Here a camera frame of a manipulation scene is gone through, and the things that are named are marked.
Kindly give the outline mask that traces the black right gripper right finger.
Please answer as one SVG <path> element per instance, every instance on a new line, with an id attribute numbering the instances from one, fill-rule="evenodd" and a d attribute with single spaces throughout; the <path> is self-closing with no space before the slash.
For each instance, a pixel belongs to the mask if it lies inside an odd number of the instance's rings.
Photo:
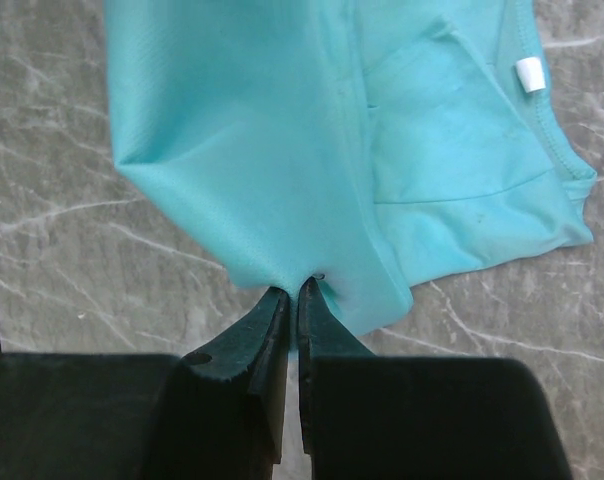
<path id="1" fill-rule="evenodd" d="M 543 389 L 510 358 L 381 356 L 299 295 L 299 407 L 316 479 L 568 479 Z"/>

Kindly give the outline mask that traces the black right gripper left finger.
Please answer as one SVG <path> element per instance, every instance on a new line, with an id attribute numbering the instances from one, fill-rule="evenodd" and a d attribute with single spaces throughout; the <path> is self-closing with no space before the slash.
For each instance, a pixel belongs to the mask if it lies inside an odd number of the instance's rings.
<path id="1" fill-rule="evenodd" d="M 281 460 L 288 297 L 185 356 L 0 355 L 0 479 L 268 479 Z"/>

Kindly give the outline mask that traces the teal t shirt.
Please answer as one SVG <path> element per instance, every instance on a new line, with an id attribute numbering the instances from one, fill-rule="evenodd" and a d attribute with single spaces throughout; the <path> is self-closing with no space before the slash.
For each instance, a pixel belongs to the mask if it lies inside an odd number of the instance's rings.
<path id="1" fill-rule="evenodd" d="M 108 1 L 117 171 L 240 287 L 354 334 L 411 288 L 588 244 L 596 172 L 529 1 Z"/>

